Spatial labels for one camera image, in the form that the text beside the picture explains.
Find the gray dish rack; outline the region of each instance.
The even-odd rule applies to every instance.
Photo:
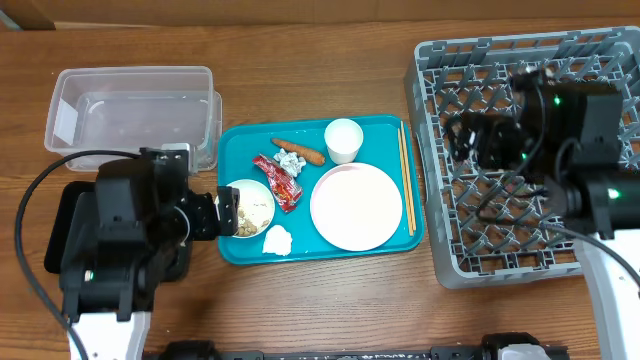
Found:
[[[444,120],[461,111],[515,114],[510,73],[545,66],[560,80],[606,81],[624,95],[621,166],[640,162],[640,29],[604,28],[514,36],[427,41],[415,48],[405,77],[412,132],[427,185],[429,238],[440,283],[468,288],[582,274],[573,243],[547,231],[480,224],[480,200],[499,192],[499,216],[517,222],[561,223],[540,198],[507,199],[503,172],[458,165],[448,154]],[[533,191],[521,180],[511,191]]]

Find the chopsticks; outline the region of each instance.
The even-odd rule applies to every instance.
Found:
[[[413,191],[411,189],[411,174],[409,173],[409,156],[407,155],[407,142],[404,135],[404,123],[400,124],[400,129],[398,130],[398,146],[400,149],[402,182],[404,183],[404,200],[407,204],[409,236],[413,236],[413,233],[416,230],[416,214],[413,207]]]

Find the snack wrapper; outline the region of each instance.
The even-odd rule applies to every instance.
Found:
[[[296,208],[296,203],[302,196],[302,187],[289,175],[278,163],[262,154],[253,159],[267,175],[271,192],[285,213],[290,213]]]

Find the plastic storage bin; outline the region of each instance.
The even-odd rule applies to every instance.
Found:
[[[138,153],[140,147],[190,143],[199,170],[217,163],[222,99],[211,70],[203,66],[71,69],[58,77],[44,146],[62,156],[81,150]],[[115,157],[70,161],[77,171],[95,171]]]

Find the teal tray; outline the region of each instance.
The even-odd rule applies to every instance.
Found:
[[[220,237],[218,247],[222,256],[235,265],[254,265],[287,261],[320,260],[409,251],[418,246],[425,233],[422,217],[420,191],[413,161],[413,149],[407,148],[413,204],[416,213],[416,232],[409,236],[408,218],[404,201],[402,169],[398,153],[398,129],[402,121],[392,115],[370,115],[352,117],[364,132],[364,143],[358,152],[355,162],[362,162],[378,167],[387,173],[396,183],[402,194],[403,214],[400,226],[395,234],[382,246],[362,252],[351,252],[339,249],[326,241],[316,230],[311,221],[310,197],[316,182],[324,173],[335,167],[327,153],[324,143],[324,129],[334,119],[305,120],[261,125],[244,125],[229,129],[222,134],[218,148],[218,184],[225,185],[239,179],[253,179],[269,187],[267,177],[251,162],[259,153],[273,156],[279,148],[271,143],[271,138],[288,140],[316,150],[320,150],[327,158],[323,166],[307,164],[302,168],[296,181],[304,190],[298,207],[285,214],[276,204],[276,214],[271,222],[282,225],[293,237],[291,254],[279,256],[263,254],[262,245],[266,231],[249,239]]]

